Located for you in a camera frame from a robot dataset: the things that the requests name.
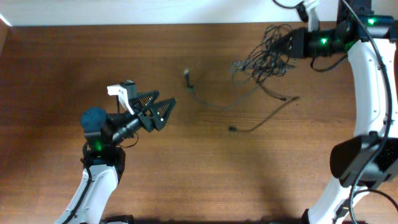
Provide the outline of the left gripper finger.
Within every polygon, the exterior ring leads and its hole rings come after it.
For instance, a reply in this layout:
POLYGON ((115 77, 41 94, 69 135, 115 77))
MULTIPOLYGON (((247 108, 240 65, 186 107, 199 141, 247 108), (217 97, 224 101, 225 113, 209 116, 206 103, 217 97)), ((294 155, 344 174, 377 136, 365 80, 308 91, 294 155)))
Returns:
POLYGON ((159 96, 158 90, 137 94, 137 103, 134 105, 138 111, 147 111, 159 96))
POLYGON ((175 98, 170 98, 155 103, 150 107, 152 122, 156 130, 160 131, 165 127, 176 102, 177 100, 175 98))

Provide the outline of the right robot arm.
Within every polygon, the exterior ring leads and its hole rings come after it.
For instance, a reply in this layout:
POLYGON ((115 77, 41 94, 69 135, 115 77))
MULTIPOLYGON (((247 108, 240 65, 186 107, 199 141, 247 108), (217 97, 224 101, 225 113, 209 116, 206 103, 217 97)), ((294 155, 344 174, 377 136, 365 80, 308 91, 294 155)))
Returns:
POLYGON ((317 1, 302 1, 296 10, 307 27, 294 29, 273 44, 291 58, 343 54, 354 77, 354 136, 330 154, 332 177, 301 223, 342 223, 354 206, 397 175, 397 93, 394 57, 397 22, 376 14, 371 1, 340 1, 336 26, 320 28, 317 1))

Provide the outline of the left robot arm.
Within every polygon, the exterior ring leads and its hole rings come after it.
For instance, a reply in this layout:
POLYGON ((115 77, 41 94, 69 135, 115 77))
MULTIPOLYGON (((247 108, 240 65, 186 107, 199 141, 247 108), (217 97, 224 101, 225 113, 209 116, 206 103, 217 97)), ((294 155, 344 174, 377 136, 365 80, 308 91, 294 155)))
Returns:
POLYGON ((123 141, 138 138, 140 129, 149 133, 165 128, 177 100, 157 101, 158 96, 157 90, 136 93, 128 101, 131 111, 107 113, 102 108, 90 108, 83 113, 80 123, 86 141, 82 147, 82 178, 57 223, 134 222, 132 215, 102 215, 125 170, 123 141))

